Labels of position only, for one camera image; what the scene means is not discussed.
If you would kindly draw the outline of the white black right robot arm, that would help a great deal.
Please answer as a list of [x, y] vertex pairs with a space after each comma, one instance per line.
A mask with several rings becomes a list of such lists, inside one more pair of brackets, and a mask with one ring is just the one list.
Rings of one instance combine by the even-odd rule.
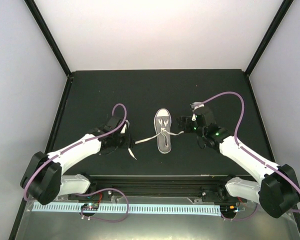
[[203, 104], [192, 108], [191, 116], [177, 118], [179, 129], [196, 134], [204, 146], [214, 149], [248, 172], [253, 181], [231, 177], [218, 187], [224, 202], [240, 197], [259, 204], [273, 218], [279, 218], [300, 202], [300, 187], [294, 169], [278, 165], [248, 148], [238, 138], [217, 124], [211, 109]]

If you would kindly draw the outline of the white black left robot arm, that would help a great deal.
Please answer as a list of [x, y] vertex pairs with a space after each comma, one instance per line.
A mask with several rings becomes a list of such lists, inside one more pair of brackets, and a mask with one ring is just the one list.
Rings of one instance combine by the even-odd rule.
[[90, 130], [60, 150], [35, 153], [20, 181], [24, 197], [33, 197], [42, 205], [71, 194], [93, 199], [98, 192], [97, 186], [83, 173], [67, 175], [66, 172], [85, 158], [106, 149], [130, 149], [134, 141], [128, 133], [129, 126], [128, 120], [112, 116], [107, 124]]

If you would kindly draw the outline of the grey canvas sneaker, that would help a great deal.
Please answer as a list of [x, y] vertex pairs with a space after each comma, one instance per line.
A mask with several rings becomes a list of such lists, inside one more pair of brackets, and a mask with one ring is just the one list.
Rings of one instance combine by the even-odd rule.
[[161, 108], [154, 116], [154, 129], [157, 138], [157, 148], [161, 154], [168, 154], [172, 149], [171, 130], [172, 120], [169, 111]]

